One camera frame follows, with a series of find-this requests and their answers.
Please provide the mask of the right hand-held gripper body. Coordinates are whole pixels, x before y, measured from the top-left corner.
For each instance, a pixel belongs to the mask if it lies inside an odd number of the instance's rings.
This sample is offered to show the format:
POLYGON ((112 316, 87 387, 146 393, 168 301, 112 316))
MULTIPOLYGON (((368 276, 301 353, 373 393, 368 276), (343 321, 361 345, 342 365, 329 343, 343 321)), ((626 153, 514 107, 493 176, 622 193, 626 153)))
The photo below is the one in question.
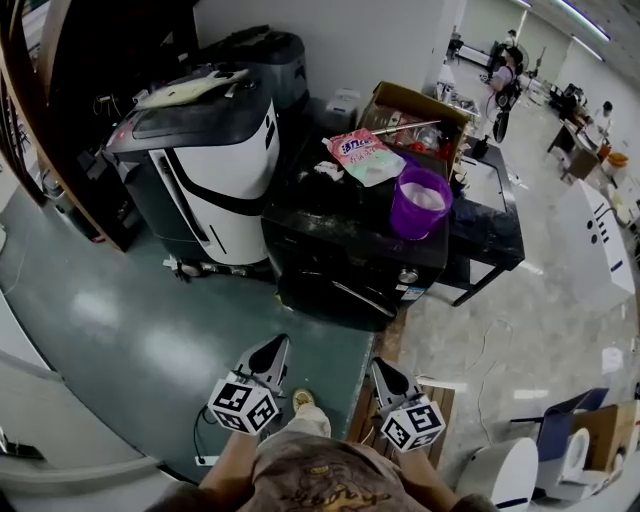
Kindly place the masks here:
POLYGON ((386 412, 379 410, 372 421, 381 437, 399 453, 432 445, 446 429, 439 405, 424 392, 386 412))

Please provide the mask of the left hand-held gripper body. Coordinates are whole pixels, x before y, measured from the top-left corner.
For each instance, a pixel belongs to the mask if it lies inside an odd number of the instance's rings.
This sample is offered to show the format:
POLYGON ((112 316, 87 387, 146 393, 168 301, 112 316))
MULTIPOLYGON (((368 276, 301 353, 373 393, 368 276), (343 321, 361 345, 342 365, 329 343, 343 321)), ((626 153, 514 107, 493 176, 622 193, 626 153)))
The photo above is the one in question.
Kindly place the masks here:
POLYGON ((266 385, 265 375, 240 375, 235 366, 224 379, 219 379, 207 403, 218 424, 250 436, 261 432, 281 413, 279 400, 266 385))

